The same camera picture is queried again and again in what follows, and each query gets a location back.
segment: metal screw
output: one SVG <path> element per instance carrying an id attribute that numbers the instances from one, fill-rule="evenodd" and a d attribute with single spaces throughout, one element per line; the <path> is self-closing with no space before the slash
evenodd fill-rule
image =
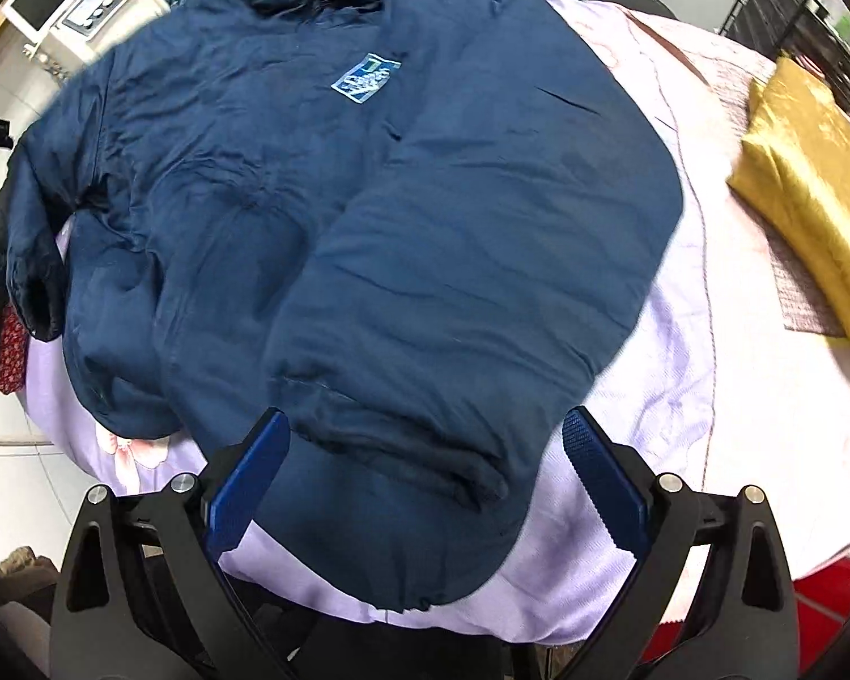
<path id="1" fill-rule="evenodd" d="M 88 490 L 88 500 L 91 503 L 100 503 L 107 497 L 107 486 L 95 486 Z"/>
<path id="2" fill-rule="evenodd" d="M 196 477 L 192 473 L 180 473 L 173 476 L 173 480 L 170 481 L 170 488 L 176 493 L 187 493 L 192 490 L 195 483 Z"/>
<path id="3" fill-rule="evenodd" d="M 762 503 L 765 500 L 765 491 L 759 488 L 759 486 L 747 486 L 744 488 L 743 493 L 753 503 Z"/>
<path id="4" fill-rule="evenodd" d="M 683 487 L 683 481 L 680 476 L 673 473 L 664 473 L 658 477 L 658 485 L 664 488 L 668 493 L 676 493 Z"/>

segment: logo patch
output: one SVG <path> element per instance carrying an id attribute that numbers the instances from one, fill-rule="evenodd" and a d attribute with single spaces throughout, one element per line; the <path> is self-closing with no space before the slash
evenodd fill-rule
<path id="1" fill-rule="evenodd" d="M 399 61 L 388 61 L 387 58 L 370 53 L 333 82 L 331 88 L 360 105 L 383 87 L 400 65 Z"/>

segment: yellow fabric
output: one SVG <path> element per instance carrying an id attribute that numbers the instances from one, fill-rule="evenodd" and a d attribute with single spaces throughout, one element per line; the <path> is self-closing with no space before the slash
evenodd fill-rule
<path id="1" fill-rule="evenodd" d="M 850 122 L 831 90 L 787 58 L 753 82 L 728 183 L 790 243 L 850 337 Z"/>

